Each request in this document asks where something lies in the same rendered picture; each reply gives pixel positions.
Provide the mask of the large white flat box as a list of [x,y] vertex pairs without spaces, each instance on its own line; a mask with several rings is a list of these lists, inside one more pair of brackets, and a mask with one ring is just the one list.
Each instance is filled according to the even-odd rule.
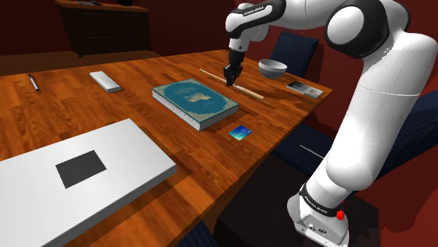
[[[105,170],[66,187],[56,166],[88,152]],[[176,171],[130,119],[0,161],[0,247],[62,247]]]

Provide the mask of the white and black pen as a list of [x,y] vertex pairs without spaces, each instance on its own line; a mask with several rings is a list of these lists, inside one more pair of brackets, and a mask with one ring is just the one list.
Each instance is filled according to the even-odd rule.
[[35,89],[36,91],[38,91],[38,92],[41,91],[40,88],[39,88],[39,86],[37,85],[37,83],[36,83],[34,77],[33,77],[31,74],[28,74],[28,77],[29,77],[29,80],[31,81],[31,83],[32,83],[32,85],[33,85],[33,87],[34,87],[34,89]]

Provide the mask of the dark robot stand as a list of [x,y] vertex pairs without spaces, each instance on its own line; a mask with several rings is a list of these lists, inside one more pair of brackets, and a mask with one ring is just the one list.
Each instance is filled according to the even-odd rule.
[[[219,247],[323,247],[299,234],[286,204],[308,177],[269,155],[218,216]],[[380,247],[378,209],[351,196],[345,201],[348,247]]]

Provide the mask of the grey bowl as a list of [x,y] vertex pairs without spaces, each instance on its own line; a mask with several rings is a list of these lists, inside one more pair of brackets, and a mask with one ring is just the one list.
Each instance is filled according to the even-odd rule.
[[267,79],[277,79],[287,70],[284,63],[269,59],[259,60],[258,68],[260,73]]

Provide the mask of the wooden table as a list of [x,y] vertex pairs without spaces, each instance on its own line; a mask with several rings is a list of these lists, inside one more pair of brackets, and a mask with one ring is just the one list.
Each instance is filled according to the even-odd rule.
[[[129,118],[176,162],[177,173],[66,247],[169,247],[201,220],[213,229],[259,164],[320,103],[290,91],[290,74],[264,78],[251,59],[235,84],[264,100],[199,71],[220,76],[226,62],[227,51],[216,50],[38,72],[39,92],[24,74],[0,76],[0,159]],[[98,71],[121,90],[106,92],[90,76]],[[153,87],[189,78],[238,102],[239,111],[199,132],[152,97]],[[252,133],[236,140],[229,132],[240,125]]]

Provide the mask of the wooden rolling pin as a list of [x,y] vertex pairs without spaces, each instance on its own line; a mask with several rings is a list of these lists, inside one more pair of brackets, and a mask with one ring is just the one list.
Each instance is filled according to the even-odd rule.
[[[209,76],[212,76],[213,78],[218,79],[218,80],[224,82],[225,84],[227,83],[227,81],[226,81],[225,79],[220,78],[219,76],[216,76],[216,75],[214,75],[214,74],[212,74],[212,73],[210,73],[210,72],[207,72],[207,71],[203,70],[202,68],[200,68],[199,71],[200,71],[200,72],[203,72],[203,73],[205,73],[205,74],[207,74],[207,75],[209,75]],[[244,87],[238,86],[238,85],[236,85],[236,84],[232,84],[232,87],[234,87],[235,89],[237,89],[237,90],[239,90],[239,91],[241,91],[241,92],[243,92],[243,93],[245,93],[245,94],[247,94],[247,95],[250,95],[251,97],[254,97],[254,98],[258,99],[258,100],[264,100],[264,97],[263,97],[262,95],[260,95],[260,94],[258,94],[258,93],[255,93],[255,92],[253,92],[253,91],[250,91],[250,90],[247,89],[247,88],[244,88]]]

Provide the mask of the small blue card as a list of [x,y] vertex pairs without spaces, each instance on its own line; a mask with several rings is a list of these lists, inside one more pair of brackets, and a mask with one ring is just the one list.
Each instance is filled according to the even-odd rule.
[[230,131],[229,134],[235,138],[236,140],[242,140],[244,139],[247,135],[251,134],[252,131],[249,130],[247,127],[240,125],[238,127],[236,127],[234,130]]

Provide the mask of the teal hardcover book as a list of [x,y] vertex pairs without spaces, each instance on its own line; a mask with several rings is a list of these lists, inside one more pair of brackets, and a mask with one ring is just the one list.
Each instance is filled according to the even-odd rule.
[[194,79],[154,87],[152,97],[198,131],[239,110],[237,102]]

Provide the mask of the thin grey picture book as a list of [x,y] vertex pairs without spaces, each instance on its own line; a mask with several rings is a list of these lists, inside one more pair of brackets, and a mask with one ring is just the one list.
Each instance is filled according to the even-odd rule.
[[294,81],[292,83],[289,83],[286,85],[286,87],[291,89],[292,91],[309,96],[311,98],[318,98],[319,96],[322,96],[324,93],[323,91],[321,91],[317,88],[313,88],[311,86],[300,83],[298,81]]

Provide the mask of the dark wooden sideboard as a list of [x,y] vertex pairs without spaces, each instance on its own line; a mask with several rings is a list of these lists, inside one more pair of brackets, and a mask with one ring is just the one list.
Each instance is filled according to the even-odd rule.
[[150,51],[149,11],[95,0],[55,0],[72,51],[79,57]]

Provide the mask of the dark blue chair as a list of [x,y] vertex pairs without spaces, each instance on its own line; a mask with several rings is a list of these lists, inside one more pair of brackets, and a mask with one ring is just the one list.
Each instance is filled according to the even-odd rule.
[[208,227],[201,220],[195,225],[175,247],[219,247]]
[[[300,124],[272,152],[278,159],[311,176],[333,141],[325,134]],[[378,177],[438,145],[438,90],[416,101]]]
[[285,64],[287,73],[303,78],[318,43],[318,39],[282,32],[270,59]]

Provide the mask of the small white flat box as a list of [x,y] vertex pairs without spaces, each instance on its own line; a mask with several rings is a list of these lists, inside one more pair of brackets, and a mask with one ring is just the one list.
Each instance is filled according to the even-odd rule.
[[93,78],[103,89],[108,93],[113,93],[121,90],[121,86],[111,79],[103,71],[91,72],[91,78]]

